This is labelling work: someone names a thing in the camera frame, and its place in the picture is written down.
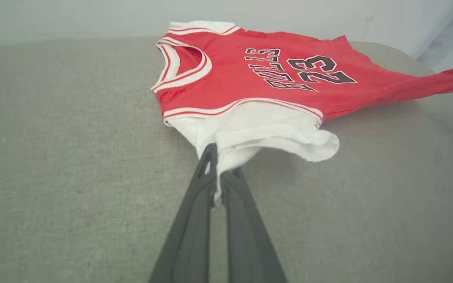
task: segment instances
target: clothing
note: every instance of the clothing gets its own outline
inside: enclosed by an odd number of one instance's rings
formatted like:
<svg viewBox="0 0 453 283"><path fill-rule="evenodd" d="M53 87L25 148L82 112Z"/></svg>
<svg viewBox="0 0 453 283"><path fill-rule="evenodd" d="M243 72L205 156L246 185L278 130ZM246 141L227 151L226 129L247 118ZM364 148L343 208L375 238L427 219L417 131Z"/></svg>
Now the clothing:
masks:
<svg viewBox="0 0 453 283"><path fill-rule="evenodd" d="M157 46L166 66L152 90L164 122L180 131L198 156L217 143L218 175L261 147L313 162L328 159L339 140L319 129L325 119L453 92L453 70L426 77L385 70L353 50L345 36L320 40L194 21L171 23Z"/></svg>
<svg viewBox="0 0 453 283"><path fill-rule="evenodd" d="M367 106L453 92L453 69L426 77L385 70L353 50L345 36L320 40L196 21L171 23L158 47L167 65L152 90L165 121L261 101L321 122Z"/></svg>

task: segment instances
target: gray couch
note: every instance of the gray couch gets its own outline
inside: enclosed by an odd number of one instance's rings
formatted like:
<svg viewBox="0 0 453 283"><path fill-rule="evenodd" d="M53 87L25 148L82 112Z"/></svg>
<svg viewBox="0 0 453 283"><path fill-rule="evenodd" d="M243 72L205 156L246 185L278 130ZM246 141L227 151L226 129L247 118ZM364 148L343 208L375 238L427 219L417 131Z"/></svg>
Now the gray couch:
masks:
<svg viewBox="0 0 453 283"><path fill-rule="evenodd" d="M156 38L0 48L0 283L145 282L192 176L194 149L149 90ZM353 47L390 70L430 70ZM263 150L244 174L290 283L453 283L453 94L326 121L341 149L307 163ZM226 282L213 211L211 282Z"/></svg>

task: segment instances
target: red jersey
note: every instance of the red jersey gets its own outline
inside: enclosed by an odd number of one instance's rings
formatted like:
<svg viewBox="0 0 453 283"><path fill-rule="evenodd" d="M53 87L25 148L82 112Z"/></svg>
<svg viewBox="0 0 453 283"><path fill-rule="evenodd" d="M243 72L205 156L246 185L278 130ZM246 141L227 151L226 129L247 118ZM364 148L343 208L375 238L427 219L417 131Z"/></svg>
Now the red jersey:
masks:
<svg viewBox="0 0 453 283"><path fill-rule="evenodd" d="M197 21L171 23L157 46L166 66L151 90L165 122L258 101L321 123L367 106L453 92L453 69L426 77L392 72L353 50L345 36L320 40Z"/></svg>

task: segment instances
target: white trim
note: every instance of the white trim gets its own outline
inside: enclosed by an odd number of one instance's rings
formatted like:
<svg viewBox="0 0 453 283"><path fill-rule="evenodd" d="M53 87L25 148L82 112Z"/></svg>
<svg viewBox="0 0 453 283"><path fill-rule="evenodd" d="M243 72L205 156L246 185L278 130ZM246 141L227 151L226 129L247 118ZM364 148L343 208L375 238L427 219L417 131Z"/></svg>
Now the white trim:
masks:
<svg viewBox="0 0 453 283"><path fill-rule="evenodd" d="M205 54L200 48L195 46L188 45L183 43L179 40L176 40L171 37L164 37L157 42L157 46L161 45L162 48L160 50L166 50L167 55L169 56L169 62L166 59L166 66L162 74L160 74L160 79L157 83L151 88L154 93L165 89L165 88L174 88L177 86L184 86L187 84L191 84L192 82L196 82L199 79L205 77L212 69L211 59L207 54ZM187 70L180 75L176 75L180 66L180 59L178 53L173 48L173 46L183 46L183 47L190 47L198 50L202 54L202 59L199 65L196 68L191 70Z"/></svg>
<svg viewBox="0 0 453 283"><path fill-rule="evenodd" d="M164 56L164 60L165 60L165 66L162 69L162 72L160 73L160 77L158 77L158 81L157 81L157 84L158 84L159 82L161 82L164 79L165 71L167 70L167 68L169 66L169 60L167 59L167 56L165 55L164 47L162 47L161 44L157 44L157 47L162 52L162 55Z"/></svg>
<svg viewBox="0 0 453 283"><path fill-rule="evenodd" d="M287 101L283 101L283 100L253 97L253 98L239 99L239 100L231 102L230 104L227 104L223 107L219 107L219 108L215 108L215 109L201 109L201 108L194 108L194 107L183 107L183 108L171 109L171 110L164 112L164 114L163 114L164 123L166 125L169 125L169 123L168 123L169 120L183 118L183 117L208 118L208 117L214 116L214 115L223 115L225 113L228 113L228 111L232 110L235 106L246 103L246 102L266 102L266 103L280 104L282 106L285 106L288 108L293 108L295 110L302 111L304 113L307 113L307 114L313 116L314 118L316 118L316 120L318 120L319 124L321 124L321 122L322 122L323 114L319 109L311 108L311 107L307 107L302 104L287 102Z"/></svg>
<svg viewBox="0 0 453 283"><path fill-rule="evenodd" d="M181 66L181 59L179 58L178 52L171 45L162 44L162 47L169 54L169 58L172 60L169 62L169 70L167 71L166 77L163 79L174 79L178 74L179 66Z"/></svg>

